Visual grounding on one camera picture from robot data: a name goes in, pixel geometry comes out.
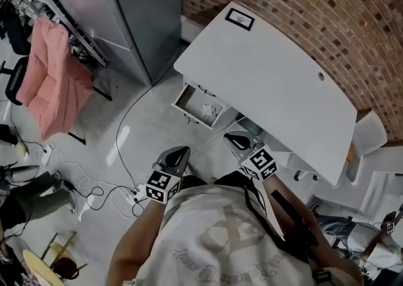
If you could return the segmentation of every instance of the desk drawer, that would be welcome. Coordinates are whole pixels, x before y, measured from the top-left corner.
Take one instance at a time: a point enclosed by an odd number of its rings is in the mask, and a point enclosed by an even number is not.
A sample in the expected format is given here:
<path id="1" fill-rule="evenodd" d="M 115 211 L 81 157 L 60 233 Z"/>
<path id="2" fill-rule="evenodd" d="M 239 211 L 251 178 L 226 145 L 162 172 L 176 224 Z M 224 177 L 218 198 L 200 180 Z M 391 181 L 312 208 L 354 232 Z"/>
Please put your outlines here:
<path id="1" fill-rule="evenodd" d="M 212 105 L 215 109 L 215 115 L 203 115 L 203 104 Z M 213 128 L 227 109 L 226 106 L 214 100 L 209 94 L 205 94 L 190 84 L 185 84 L 182 92 L 172 105 L 182 112 L 190 122 L 200 123 L 209 129 Z"/>
<path id="2" fill-rule="evenodd" d="M 211 92 L 211 91 L 207 90 L 206 88 L 200 86 L 199 84 L 197 84 L 196 82 L 192 81 L 191 79 L 183 76 L 183 82 L 184 82 L 184 84 L 187 84 L 187 83 L 190 84 L 191 86 L 193 86 L 197 90 L 200 90 L 203 94 L 212 97 L 215 101 L 220 103 L 222 106 L 229 107 L 229 104 L 226 103 L 224 100 L 222 100 L 221 98 L 217 97 L 213 92 Z"/>

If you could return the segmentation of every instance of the refrigerator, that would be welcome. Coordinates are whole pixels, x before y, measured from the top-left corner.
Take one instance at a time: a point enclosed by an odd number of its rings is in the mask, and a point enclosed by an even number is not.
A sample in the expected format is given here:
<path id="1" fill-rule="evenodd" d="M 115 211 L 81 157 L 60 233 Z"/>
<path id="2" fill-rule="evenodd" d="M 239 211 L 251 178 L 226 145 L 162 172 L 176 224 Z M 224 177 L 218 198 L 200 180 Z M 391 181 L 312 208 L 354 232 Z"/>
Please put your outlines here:
<path id="1" fill-rule="evenodd" d="M 181 0 L 59 0 L 111 69 L 157 81 L 180 46 Z"/>

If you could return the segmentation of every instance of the power strip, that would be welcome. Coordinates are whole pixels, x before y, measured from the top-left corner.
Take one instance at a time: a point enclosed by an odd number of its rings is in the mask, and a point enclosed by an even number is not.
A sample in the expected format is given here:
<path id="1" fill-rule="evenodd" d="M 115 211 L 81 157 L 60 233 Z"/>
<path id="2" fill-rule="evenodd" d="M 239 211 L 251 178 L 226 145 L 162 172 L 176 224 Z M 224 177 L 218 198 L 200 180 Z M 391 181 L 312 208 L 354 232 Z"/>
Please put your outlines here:
<path id="1" fill-rule="evenodd" d="M 131 205 L 134 206 L 138 201 L 143 199 L 145 197 L 145 186 L 143 184 L 140 184 L 135 193 L 132 193 L 130 190 L 127 188 L 120 188 L 120 191 L 122 192 L 123 196 L 126 198 L 126 201 Z"/>

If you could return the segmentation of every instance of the white chair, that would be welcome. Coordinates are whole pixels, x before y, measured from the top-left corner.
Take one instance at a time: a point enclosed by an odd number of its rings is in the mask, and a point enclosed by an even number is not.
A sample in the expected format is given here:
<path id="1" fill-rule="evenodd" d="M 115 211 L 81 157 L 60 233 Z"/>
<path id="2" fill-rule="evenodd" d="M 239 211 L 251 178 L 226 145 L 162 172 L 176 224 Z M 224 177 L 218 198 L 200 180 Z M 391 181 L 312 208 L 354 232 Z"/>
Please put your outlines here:
<path id="1" fill-rule="evenodd" d="M 378 148 L 381 148 L 387 142 L 385 127 L 378 115 L 370 111 L 359 122 L 355 124 L 353 133 L 353 145 L 356 155 L 362 157 Z"/>
<path id="2" fill-rule="evenodd" d="M 382 208 L 382 200 L 391 195 L 388 185 L 392 180 L 399 184 L 395 173 L 403 173 L 403 146 L 383 147 L 361 157 L 360 166 L 354 181 L 346 175 L 340 177 L 340 184 L 332 186 L 326 180 L 319 180 L 314 186 L 314 195 L 319 199 L 350 210 L 373 220 L 384 217 L 388 212 Z"/>

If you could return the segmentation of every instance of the wall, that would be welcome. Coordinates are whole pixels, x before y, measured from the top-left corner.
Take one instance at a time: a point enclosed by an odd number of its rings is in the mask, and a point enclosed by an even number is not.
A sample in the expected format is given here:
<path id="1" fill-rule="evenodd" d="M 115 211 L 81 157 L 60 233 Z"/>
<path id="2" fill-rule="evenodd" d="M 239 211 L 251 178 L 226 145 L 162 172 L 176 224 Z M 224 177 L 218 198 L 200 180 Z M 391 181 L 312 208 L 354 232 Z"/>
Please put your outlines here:
<path id="1" fill-rule="evenodd" d="M 182 13 L 207 25 L 230 1 L 291 38 L 403 144 L 403 0 L 183 0 Z"/>

